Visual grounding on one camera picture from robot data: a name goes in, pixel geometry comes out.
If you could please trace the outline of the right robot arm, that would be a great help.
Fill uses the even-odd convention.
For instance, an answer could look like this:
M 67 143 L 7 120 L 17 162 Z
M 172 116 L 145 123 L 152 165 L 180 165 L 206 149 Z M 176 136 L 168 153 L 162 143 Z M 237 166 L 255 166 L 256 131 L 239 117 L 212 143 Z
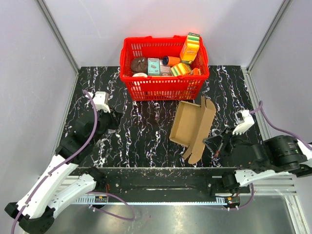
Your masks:
M 211 194 L 237 194 L 257 180 L 293 174 L 312 174 L 312 151 L 293 136 L 279 135 L 261 143 L 251 143 L 226 128 L 222 133 L 203 139 L 206 146 L 215 146 L 214 158 L 227 158 L 234 170 L 225 172 L 211 186 Z

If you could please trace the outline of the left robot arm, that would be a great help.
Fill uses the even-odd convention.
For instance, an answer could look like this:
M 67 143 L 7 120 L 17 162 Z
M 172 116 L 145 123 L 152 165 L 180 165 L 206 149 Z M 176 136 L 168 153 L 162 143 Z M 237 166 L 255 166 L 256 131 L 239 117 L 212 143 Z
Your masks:
M 29 234 L 44 234 L 56 217 L 77 198 L 94 191 L 100 193 L 106 188 L 106 174 L 96 167 L 87 169 L 81 177 L 62 192 L 59 186 L 78 165 L 91 154 L 94 146 L 108 130 L 116 130 L 122 113 L 111 109 L 97 112 L 87 111 L 75 123 L 71 133 L 63 138 L 55 155 L 33 188 L 18 202 L 6 205 L 6 213 Z

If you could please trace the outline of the brown cardboard box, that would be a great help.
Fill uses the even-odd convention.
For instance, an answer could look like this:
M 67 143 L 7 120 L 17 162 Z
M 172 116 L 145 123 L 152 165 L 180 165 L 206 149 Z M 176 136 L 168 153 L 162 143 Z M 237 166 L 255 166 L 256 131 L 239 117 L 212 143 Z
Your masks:
M 200 100 L 199 105 L 187 101 L 179 103 L 169 136 L 170 141 L 187 148 L 182 158 L 189 164 L 201 160 L 205 149 L 203 140 L 209 136 L 216 115 L 216 107 L 210 99 L 201 96 Z

